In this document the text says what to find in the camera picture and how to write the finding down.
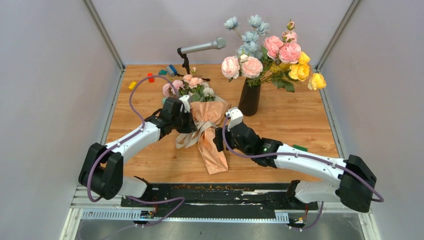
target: silver microphone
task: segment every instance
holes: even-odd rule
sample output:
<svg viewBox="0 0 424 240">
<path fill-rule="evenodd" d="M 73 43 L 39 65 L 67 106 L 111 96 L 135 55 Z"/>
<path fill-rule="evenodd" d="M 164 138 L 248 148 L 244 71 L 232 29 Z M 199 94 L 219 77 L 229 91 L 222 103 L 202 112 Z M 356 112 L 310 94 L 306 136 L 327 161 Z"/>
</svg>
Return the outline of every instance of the silver microphone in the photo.
<svg viewBox="0 0 424 240">
<path fill-rule="evenodd" d="M 182 54 L 189 54 L 189 53 L 195 53 L 200 51 L 205 51 L 209 49 L 223 49 L 227 46 L 227 41 L 223 37 L 218 37 L 217 39 L 205 42 L 193 46 L 185 46 L 181 47 L 180 52 Z"/>
</svg>

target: table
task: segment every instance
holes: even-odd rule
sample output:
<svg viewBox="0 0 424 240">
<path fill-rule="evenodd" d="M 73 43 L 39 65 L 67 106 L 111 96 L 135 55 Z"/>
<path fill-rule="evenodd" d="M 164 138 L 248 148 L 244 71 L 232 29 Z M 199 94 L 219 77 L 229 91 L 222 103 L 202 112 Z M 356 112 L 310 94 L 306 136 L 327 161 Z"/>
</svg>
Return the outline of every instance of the table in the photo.
<svg viewBox="0 0 424 240">
<path fill-rule="evenodd" d="M 184 73 L 182 67 L 174 65 Z M 138 127 L 140 119 L 129 106 L 131 82 L 138 82 L 148 73 L 154 75 L 165 65 L 128 65 L 113 113 L 107 142 L 121 138 Z M 237 106 L 243 87 L 243 78 L 231 83 L 221 73 L 220 64 L 193 64 L 196 77 L 209 78 L 215 93 Z M 153 83 L 143 82 L 133 96 L 133 105 L 143 117 L 162 107 L 162 86 L 166 82 L 156 78 Z M 259 108 L 255 115 L 245 116 L 244 122 L 260 137 L 279 140 L 289 145 L 308 148 L 311 153 L 338 157 L 336 145 L 318 91 L 306 84 L 295 85 L 296 93 L 277 89 L 271 83 L 261 86 Z M 250 159 L 225 151 L 228 171 L 209 175 L 197 144 L 176 149 L 172 132 L 132 157 L 124 166 L 124 174 L 138 176 L 156 183 L 289 183 L 292 180 L 317 181 L 316 177 L 289 170 L 262 167 Z"/>
</svg>

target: yellow block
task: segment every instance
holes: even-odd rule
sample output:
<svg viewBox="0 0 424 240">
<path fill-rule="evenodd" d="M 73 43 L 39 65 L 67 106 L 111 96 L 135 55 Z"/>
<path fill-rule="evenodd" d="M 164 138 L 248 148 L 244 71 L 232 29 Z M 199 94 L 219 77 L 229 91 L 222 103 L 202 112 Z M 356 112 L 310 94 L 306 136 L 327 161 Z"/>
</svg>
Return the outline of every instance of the yellow block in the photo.
<svg viewBox="0 0 424 240">
<path fill-rule="evenodd" d="M 137 84 L 137 82 L 136 81 L 133 81 L 133 82 L 131 82 L 131 84 L 129 85 L 129 89 L 131 89 L 131 90 L 133 90 L 133 88 L 136 86 L 136 84 Z"/>
</svg>

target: black vase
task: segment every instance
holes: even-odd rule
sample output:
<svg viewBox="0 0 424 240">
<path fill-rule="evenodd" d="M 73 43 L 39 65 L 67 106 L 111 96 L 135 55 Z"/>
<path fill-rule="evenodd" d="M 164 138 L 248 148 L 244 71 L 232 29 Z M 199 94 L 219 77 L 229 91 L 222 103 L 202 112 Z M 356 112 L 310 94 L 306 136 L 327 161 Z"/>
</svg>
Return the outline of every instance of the black vase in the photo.
<svg viewBox="0 0 424 240">
<path fill-rule="evenodd" d="M 252 116 L 258 111 L 259 97 L 261 96 L 261 85 L 249 86 L 247 81 L 244 82 L 243 90 L 241 90 L 240 102 L 238 109 L 245 116 Z"/>
</svg>

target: wall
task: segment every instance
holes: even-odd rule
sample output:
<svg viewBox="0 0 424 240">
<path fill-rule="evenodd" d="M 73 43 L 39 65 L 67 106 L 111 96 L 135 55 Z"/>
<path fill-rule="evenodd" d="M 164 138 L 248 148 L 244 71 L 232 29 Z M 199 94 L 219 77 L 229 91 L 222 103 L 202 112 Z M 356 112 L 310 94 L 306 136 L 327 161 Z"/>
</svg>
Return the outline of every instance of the wall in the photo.
<svg viewBox="0 0 424 240">
<path fill-rule="evenodd" d="M 240 33 L 251 31 L 247 19 L 260 15 L 280 36 L 287 22 L 297 24 L 299 44 L 316 64 L 352 0 L 93 0 L 120 57 L 126 64 L 182 64 L 177 48 L 227 39 L 227 47 L 191 53 L 192 63 L 221 63 L 242 45 L 224 28 L 238 17 Z"/>
<path fill-rule="evenodd" d="M 424 234 L 422 9 L 422 1 L 362 1 L 323 69 L 342 141 L 385 197 L 372 205 L 384 240 Z"/>
<path fill-rule="evenodd" d="M 80 0 L 0 2 L 0 239 L 58 239 L 119 78 Z"/>
</svg>

